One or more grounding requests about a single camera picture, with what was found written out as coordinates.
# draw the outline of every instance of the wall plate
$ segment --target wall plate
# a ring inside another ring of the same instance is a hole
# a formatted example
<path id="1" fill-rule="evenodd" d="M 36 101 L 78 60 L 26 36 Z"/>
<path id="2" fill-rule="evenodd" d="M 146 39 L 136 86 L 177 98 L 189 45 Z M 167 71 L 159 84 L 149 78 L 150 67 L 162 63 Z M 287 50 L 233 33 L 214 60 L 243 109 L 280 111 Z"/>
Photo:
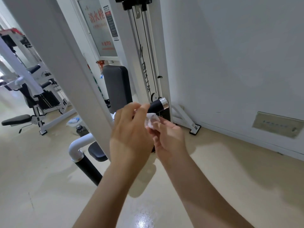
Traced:
<path id="1" fill-rule="evenodd" d="M 304 121 L 258 111 L 252 127 L 295 138 L 303 129 Z"/>

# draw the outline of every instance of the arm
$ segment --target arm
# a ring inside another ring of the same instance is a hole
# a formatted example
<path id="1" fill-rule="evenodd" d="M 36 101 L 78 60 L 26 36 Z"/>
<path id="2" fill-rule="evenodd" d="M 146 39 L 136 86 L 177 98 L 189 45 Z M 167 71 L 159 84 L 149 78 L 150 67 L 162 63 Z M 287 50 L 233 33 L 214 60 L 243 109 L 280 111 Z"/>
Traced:
<path id="1" fill-rule="evenodd" d="M 187 153 L 180 127 L 161 118 L 150 130 L 162 162 L 188 215 L 196 227 L 252 227 L 211 185 Z"/>
<path id="2" fill-rule="evenodd" d="M 110 140 L 111 164 L 73 228 L 116 226 L 127 193 L 153 148 L 144 127 L 149 107 L 130 103 L 117 111 Z"/>

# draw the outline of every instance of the hand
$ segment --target hand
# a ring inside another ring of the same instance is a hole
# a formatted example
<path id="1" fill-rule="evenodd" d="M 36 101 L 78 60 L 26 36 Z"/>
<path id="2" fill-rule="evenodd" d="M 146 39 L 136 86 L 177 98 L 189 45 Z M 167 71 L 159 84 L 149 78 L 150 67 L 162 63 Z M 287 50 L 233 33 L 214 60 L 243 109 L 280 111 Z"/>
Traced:
<path id="1" fill-rule="evenodd" d="M 172 122 L 159 117 L 161 122 L 154 122 L 155 130 L 148 129 L 153 136 L 155 151 L 163 164 L 172 158 L 187 155 L 183 130 Z"/>
<path id="2" fill-rule="evenodd" d="M 153 149 L 144 122 L 150 104 L 133 102 L 118 110 L 110 140 L 111 165 L 138 175 Z"/>

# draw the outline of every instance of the person's left hand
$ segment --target person's left hand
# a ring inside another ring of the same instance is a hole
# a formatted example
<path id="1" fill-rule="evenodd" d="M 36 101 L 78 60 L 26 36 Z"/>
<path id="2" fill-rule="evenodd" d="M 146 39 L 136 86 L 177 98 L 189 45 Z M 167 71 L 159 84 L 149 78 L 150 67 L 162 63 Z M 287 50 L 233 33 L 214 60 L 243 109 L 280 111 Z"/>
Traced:
<path id="1" fill-rule="evenodd" d="M 150 104 L 132 102 L 118 110 L 110 140 L 111 165 L 137 176 L 153 149 L 144 122 Z"/>

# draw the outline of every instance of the sticker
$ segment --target sticker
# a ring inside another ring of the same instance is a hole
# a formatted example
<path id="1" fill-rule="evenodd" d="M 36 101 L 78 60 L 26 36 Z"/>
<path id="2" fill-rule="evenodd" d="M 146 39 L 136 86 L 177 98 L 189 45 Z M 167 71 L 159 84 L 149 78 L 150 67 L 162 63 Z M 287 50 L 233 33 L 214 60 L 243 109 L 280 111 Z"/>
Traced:
<path id="1" fill-rule="evenodd" d="M 108 5 L 104 6 L 103 11 L 104 11 L 105 17 L 108 21 L 108 25 L 109 25 L 113 40 L 114 41 L 119 41 L 118 33 L 117 33 L 117 30 L 116 30 L 116 27 L 115 27 L 115 23 L 114 23 L 114 20 L 113 20 L 113 17 L 112 17 L 112 13 L 110 11 L 110 7 Z"/>

